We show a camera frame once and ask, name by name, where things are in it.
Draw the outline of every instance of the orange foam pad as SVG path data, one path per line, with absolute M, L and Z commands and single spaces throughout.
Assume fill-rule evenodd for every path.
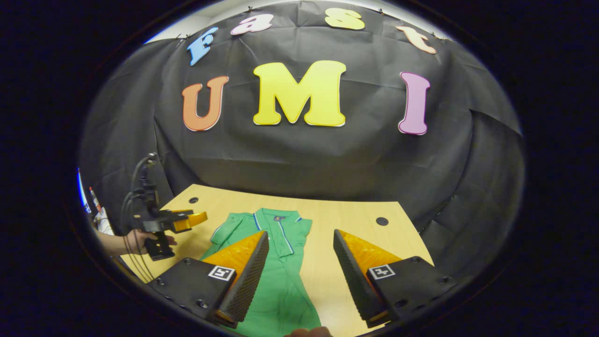
M 233 287 L 243 272 L 243 269 L 246 267 L 247 262 L 250 260 L 252 253 L 254 253 L 263 232 L 264 231 L 259 231 L 243 240 L 239 240 L 227 248 L 215 252 L 202 261 L 221 267 L 235 269 L 237 276 L 231 284 L 231 287 Z
M 345 240 L 349 251 L 352 252 L 352 255 L 356 260 L 360 271 L 364 275 L 364 278 L 366 278 L 366 281 L 368 281 L 368 284 L 370 284 L 371 287 L 373 285 L 366 275 L 368 268 L 401 261 L 399 257 L 373 245 L 368 241 L 362 240 L 359 237 L 353 236 L 342 230 L 339 230 L 339 232 L 341 233 L 341 236 L 343 236 L 343 240 Z

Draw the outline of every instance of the wooden table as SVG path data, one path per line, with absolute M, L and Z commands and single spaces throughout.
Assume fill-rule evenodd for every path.
M 199 198 L 189 203 L 192 197 Z M 420 235 L 397 202 L 322 201 L 271 197 L 191 185 L 164 209 L 193 209 L 208 214 L 208 220 L 180 234 L 168 231 L 178 242 L 175 257 L 152 261 L 143 256 L 154 277 L 165 272 L 182 258 L 199 259 L 211 245 L 210 237 L 227 219 L 229 213 L 254 213 L 260 208 L 297 210 L 302 218 L 312 220 L 312 228 L 304 247 L 300 276 L 320 317 L 335 337 L 357 336 L 375 330 L 368 329 L 360 319 L 347 282 L 333 250 L 333 231 L 340 229 L 377 245 L 400 258 L 414 255 L 433 264 Z M 378 217 L 389 221 L 376 223 Z M 137 273 L 129 256 L 124 261 Z

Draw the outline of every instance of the black fabric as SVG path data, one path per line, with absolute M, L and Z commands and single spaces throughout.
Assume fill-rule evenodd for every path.
M 327 8 L 362 15 L 361 31 L 332 28 Z M 272 27 L 231 35 L 243 19 L 274 15 Z M 432 55 L 413 46 L 397 25 L 428 37 Z M 187 47 L 217 26 L 210 51 L 190 66 Z M 342 62 L 340 106 L 346 124 L 257 126 L 258 65 L 282 62 L 299 81 L 316 61 Z M 398 131 L 406 86 L 400 72 L 428 79 L 428 132 Z M 198 114 L 206 114 L 205 84 L 228 76 L 218 123 L 192 132 L 182 120 L 181 92 L 201 83 Z M 309 109 L 304 107 L 302 116 Z M 398 201 L 431 251 L 455 277 L 480 272 L 509 235 L 524 184 L 522 132 L 501 86 L 457 42 L 440 40 L 407 22 L 338 2 L 286 2 L 255 8 L 206 27 L 188 39 L 140 47 L 113 74 L 89 112 L 81 175 L 117 212 L 137 161 L 157 151 L 154 179 L 162 203 L 192 183 L 260 194 L 328 200 Z

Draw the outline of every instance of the letter m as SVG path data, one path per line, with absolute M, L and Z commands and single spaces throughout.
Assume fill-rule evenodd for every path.
M 310 125 L 340 127 L 345 116 L 339 108 L 339 83 L 346 70 L 337 61 L 314 62 L 299 83 L 282 63 L 267 63 L 254 69 L 260 77 L 260 103 L 254 115 L 257 125 L 276 125 L 281 115 L 275 111 L 275 99 L 290 123 L 297 122 L 304 105 L 310 100 L 310 111 L 304 120 Z

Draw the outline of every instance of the human hand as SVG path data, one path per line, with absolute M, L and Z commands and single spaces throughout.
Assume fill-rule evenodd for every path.
M 332 337 L 329 329 L 326 326 L 315 327 L 312 330 L 308 329 L 295 329 L 291 331 L 290 335 L 283 337 Z
M 134 229 L 134 230 L 130 231 L 129 234 L 127 234 L 125 239 L 127 242 L 127 246 L 131 250 L 132 253 L 138 254 L 138 255 L 143 255 L 143 254 L 148 253 L 148 250 L 146 248 L 146 239 L 158 240 L 158 237 L 152 233 L 142 231 L 140 229 Z M 175 238 L 170 235 L 167 235 L 167 241 L 170 246 L 177 245 Z

